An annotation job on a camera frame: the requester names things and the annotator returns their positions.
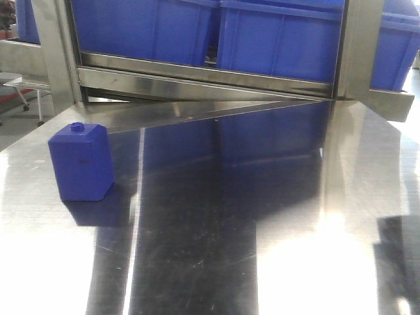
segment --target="bottle cap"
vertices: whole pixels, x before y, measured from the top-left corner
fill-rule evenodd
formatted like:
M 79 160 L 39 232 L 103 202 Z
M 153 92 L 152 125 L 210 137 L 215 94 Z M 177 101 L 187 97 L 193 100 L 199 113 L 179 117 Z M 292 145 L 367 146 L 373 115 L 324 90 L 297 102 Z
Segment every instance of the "bottle cap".
M 70 130 L 80 133 L 85 130 L 85 126 L 83 123 L 72 123 Z

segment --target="metal frame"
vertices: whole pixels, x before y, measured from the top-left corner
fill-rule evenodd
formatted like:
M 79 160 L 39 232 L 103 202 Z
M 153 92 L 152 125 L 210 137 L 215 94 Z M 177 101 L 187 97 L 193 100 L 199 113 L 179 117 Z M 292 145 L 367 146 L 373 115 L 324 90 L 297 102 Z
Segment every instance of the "metal frame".
M 370 89 L 384 0 L 346 0 L 332 85 L 80 52 L 71 1 L 32 3 L 42 45 L 3 41 L 0 67 L 21 73 L 26 86 L 31 80 L 49 85 L 59 112 L 76 102 L 87 104 L 91 89 L 96 95 L 165 100 L 355 99 L 400 121 L 413 101 L 406 93 Z M 24 57 L 18 60 L 12 51 Z

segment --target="table surface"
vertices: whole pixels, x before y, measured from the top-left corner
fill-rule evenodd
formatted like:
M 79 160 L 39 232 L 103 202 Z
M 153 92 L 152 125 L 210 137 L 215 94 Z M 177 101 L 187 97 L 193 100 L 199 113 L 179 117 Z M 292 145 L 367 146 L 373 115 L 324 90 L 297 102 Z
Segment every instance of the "table surface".
M 267 136 L 306 103 L 74 107 L 0 152 L 0 314 L 418 314 L 419 145 L 350 101 Z M 73 121 L 109 130 L 103 201 L 58 196 Z

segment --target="metal leg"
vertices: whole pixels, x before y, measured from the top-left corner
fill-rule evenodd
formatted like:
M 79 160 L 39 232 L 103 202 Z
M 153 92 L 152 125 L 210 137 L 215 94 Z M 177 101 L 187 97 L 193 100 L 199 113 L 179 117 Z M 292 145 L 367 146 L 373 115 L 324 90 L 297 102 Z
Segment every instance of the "metal leg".
M 38 101 L 38 114 L 39 114 L 38 127 L 39 127 L 44 124 L 43 116 L 42 116 L 42 108 L 41 108 L 41 90 L 37 90 L 37 101 Z
M 57 116 L 57 109 L 55 108 L 55 104 L 52 104 L 52 113 L 54 114 L 54 116 Z
M 18 93 L 20 99 L 22 100 L 22 103 L 24 103 L 24 111 L 27 112 L 29 110 L 28 101 L 24 98 L 24 96 L 22 95 L 22 93 L 20 92 L 20 90 L 17 87 L 15 87 L 14 89 L 16 90 L 16 93 Z

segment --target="blue plastic bottle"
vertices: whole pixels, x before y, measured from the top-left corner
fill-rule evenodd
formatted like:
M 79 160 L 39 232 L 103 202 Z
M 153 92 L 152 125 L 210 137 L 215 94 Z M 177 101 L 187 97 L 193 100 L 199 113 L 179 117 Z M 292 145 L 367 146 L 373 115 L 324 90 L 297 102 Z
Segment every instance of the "blue plastic bottle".
M 114 182 L 106 128 L 72 123 L 49 141 L 62 200 L 102 200 Z

